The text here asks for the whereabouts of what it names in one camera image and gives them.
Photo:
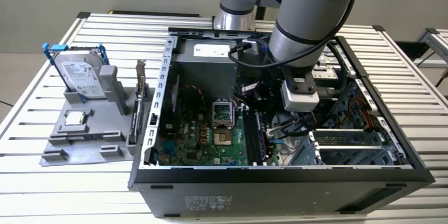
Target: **wire bundle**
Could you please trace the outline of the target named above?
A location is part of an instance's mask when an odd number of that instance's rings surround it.
[[[194,85],[185,85],[181,87],[182,89],[183,88],[193,88],[193,89],[197,89],[198,90],[198,93],[199,95],[202,96],[202,100],[203,100],[203,107],[206,107],[206,99],[205,99],[205,94],[203,94],[203,91]]]
[[[345,119],[342,120],[342,123],[345,123],[349,118],[350,118],[350,115],[353,114],[353,102],[357,103],[358,105],[358,108],[359,108],[359,113],[362,114],[363,118],[365,118],[365,121],[366,121],[366,125],[369,127],[374,127],[374,121],[367,113],[367,111],[365,109],[362,109],[362,105],[367,105],[366,101],[361,98],[350,98],[349,100],[349,108],[347,108],[347,114],[346,114],[346,117]]]

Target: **metal frame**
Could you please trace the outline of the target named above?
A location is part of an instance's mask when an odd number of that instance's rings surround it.
[[[431,68],[447,68],[448,63],[448,30],[437,30],[434,28],[427,28],[421,36],[418,37],[418,42],[425,42],[430,48],[442,57],[442,60],[426,60],[423,67]],[[421,63],[423,59],[415,60],[415,63]]]
[[[135,59],[146,59],[147,81],[155,87],[169,27],[211,28],[213,21],[210,18],[91,14],[89,18],[77,19],[62,43],[90,46],[105,42],[111,63],[119,67],[119,78],[125,85],[137,84],[137,79],[129,77],[131,75],[127,68],[134,68]],[[259,31],[271,31],[273,27],[274,22],[258,21]],[[395,43],[386,40],[381,33],[386,34],[377,31],[373,26],[346,25],[339,35],[347,39],[373,77],[373,83],[421,158],[431,169],[437,183],[367,216],[329,216],[319,219],[305,219],[307,216],[265,217],[263,219],[247,217],[194,221],[448,223],[447,111],[435,98],[434,91],[429,90],[433,85],[421,83],[414,73],[421,75],[421,71],[410,70],[409,64],[405,64],[402,59],[403,55],[391,46]],[[2,201],[7,206],[19,204],[18,207],[7,207],[9,210],[0,212],[0,216],[11,216],[5,218],[7,222],[11,219],[51,223],[67,221],[69,218],[77,222],[154,221],[142,197],[134,196],[134,192],[126,192],[131,163],[39,166],[39,155],[47,142],[41,137],[47,135],[49,129],[53,129],[53,125],[41,124],[55,123],[55,115],[59,114],[55,110],[63,107],[63,83],[57,81],[58,78],[53,78],[51,74],[55,74],[55,71],[46,63],[0,126],[0,153],[5,155],[0,157],[0,181],[6,183],[0,194],[10,193],[6,195],[9,200]],[[407,84],[410,80],[403,80],[403,76],[413,77],[413,82]],[[74,179],[89,183],[74,185],[71,182]],[[43,205],[42,200],[55,200],[58,204]]]

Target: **circuit board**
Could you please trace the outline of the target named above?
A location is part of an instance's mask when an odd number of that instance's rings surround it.
[[[214,129],[211,114],[182,110],[177,139],[162,143],[161,165],[249,165],[241,114],[237,110],[233,129]]]

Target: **orange wire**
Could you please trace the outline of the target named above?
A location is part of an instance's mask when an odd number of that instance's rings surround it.
[[[317,119],[317,116],[315,116],[315,112],[311,112],[311,115],[314,115],[315,123],[318,124],[318,119]]]

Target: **black computer chassis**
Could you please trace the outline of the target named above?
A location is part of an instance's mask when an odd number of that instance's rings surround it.
[[[171,28],[170,35],[202,38],[211,31],[215,37],[267,35],[183,28]],[[414,169],[141,169],[141,143],[130,189],[141,191],[158,218],[367,214],[435,182],[347,40],[341,36],[335,39]]]

